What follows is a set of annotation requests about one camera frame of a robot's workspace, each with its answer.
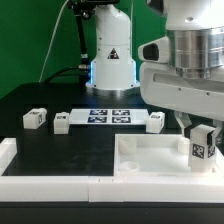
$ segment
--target black tabletop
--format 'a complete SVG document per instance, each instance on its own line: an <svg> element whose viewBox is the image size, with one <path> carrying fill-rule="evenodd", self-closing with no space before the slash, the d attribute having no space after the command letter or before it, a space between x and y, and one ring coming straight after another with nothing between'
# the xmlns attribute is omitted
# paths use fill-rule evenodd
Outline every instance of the black tabletop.
<svg viewBox="0 0 224 224"><path fill-rule="evenodd" d="M22 116L46 108L47 121L24 130ZM15 137L18 153L8 176L112 176L115 134L145 134L145 126L72 125L54 135L56 113L72 109L147 109L166 114L162 133L179 134L173 112L146 105L141 96L109 99L89 95L78 84L24 84L0 100L0 137ZM224 205L197 203L0 203L2 223L223 223Z"/></svg>

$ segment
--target small white cube with marker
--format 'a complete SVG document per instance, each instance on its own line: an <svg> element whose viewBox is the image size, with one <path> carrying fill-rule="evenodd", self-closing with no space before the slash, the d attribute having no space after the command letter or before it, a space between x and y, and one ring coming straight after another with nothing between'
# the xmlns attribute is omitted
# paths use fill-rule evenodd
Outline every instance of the small white cube with marker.
<svg viewBox="0 0 224 224"><path fill-rule="evenodd" d="M69 131L69 113L57 113L54 119L54 134L68 134Z"/></svg>
<svg viewBox="0 0 224 224"><path fill-rule="evenodd" d="M45 108L32 109L23 116L24 129L37 129L46 121L47 110Z"/></svg>
<svg viewBox="0 0 224 224"><path fill-rule="evenodd" d="M153 112L146 120L146 132L159 134L163 129L165 114L163 112Z"/></svg>

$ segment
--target warning label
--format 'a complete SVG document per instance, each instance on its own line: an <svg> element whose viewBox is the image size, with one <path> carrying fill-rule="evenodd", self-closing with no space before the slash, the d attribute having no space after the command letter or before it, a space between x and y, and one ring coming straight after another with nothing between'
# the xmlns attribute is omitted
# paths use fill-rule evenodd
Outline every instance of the warning label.
<svg viewBox="0 0 224 224"><path fill-rule="evenodd" d="M119 59L119 56L115 50L115 48L112 49L107 59Z"/></svg>

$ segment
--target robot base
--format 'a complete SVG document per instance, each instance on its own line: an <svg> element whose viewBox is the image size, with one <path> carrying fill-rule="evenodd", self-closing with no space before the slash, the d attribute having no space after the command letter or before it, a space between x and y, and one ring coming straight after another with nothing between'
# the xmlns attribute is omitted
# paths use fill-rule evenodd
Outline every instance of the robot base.
<svg viewBox="0 0 224 224"><path fill-rule="evenodd" d="M125 97L130 95L139 95L140 94L140 83L136 82L136 84L130 89L116 89L116 90L107 90L107 89L98 89L94 87L90 82L86 83L86 91L87 93L98 95L98 96L106 96L106 97Z"/></svg>

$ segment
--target cable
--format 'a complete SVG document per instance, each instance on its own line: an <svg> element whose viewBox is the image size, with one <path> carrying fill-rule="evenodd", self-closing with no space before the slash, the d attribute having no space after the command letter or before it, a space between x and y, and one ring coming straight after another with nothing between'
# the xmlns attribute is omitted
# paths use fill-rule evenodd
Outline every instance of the cable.
<svg viewBox="0 0 224 224"><path fill-rule="evenodd" d="M59 25L59 22L61 20L62 13L63 13L63 11L64 11L64 9L65 9L65 7L66 7L68 2L69 2L69 0L65 1L64 5L62 6L62 8L61 8L61 10L59 12L59 15L58 15L55 27L54 27L54 31L53 31L53 34L52 34L52 37L51 37L51 41L50 41L50 45L49 45L49 48L48 48L48 52L47 52L46 58L44 60L44 64L43 64L42 71L41 71L41 74L40 74L39 83L42 81L43 74L44 74L44 71L45 71L45 68L46 68L46 64L47 64L47 60L48 60L49 55L51 53L51 49L52 49L52 45L53 45L53 42L54 42L54 38L55 38L57 29L58 29L58 25Z"/></svg>
<svg viewBox="0 0 224 224"><path fill-rule="evenodd" d="M132 41L133 41L133 15L134 15L134 0L131 1L131 41L130 41L130 54L132 56L132 51L133 51L133 44L132 44Z"/></svg>
<svg viewBox="0 0 224 224"><path fill-rule="evenodd" d="M47 78L44 83L49 83L52 79L56 77L61 77L61 76L73 76L72 74L63 74L64 72L67 71L73 71L73 70L78 70L78 67L69 67L69 68L64 68L58 72L55 72L51 77Z"/></svg>

